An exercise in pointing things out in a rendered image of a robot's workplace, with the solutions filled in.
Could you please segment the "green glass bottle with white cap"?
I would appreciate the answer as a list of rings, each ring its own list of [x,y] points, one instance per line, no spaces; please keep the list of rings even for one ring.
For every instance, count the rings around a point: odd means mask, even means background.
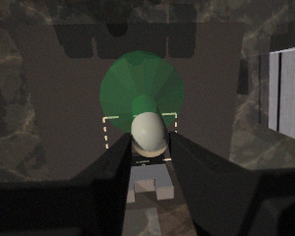
[[[145,157],[166,150],[166,127],[179,115],[184,98],[183,81],[175,67],[142,50],[118,58],[100,84],[105,117],[114,127],[131,133],[134,149]]]

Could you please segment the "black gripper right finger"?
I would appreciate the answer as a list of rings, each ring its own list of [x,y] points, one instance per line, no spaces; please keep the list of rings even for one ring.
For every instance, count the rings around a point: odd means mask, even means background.
[[[295,167],[248,170],[176,132],[168,134],[198,236],[248,236],[266,199],[295,197]]]

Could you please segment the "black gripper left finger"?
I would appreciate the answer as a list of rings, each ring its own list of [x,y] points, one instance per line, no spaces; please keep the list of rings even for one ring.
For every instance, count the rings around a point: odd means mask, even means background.
[[[122,236],[131,167],[125,133],[70,180],[0,183],[0,233],[84,228],[88,236]]]

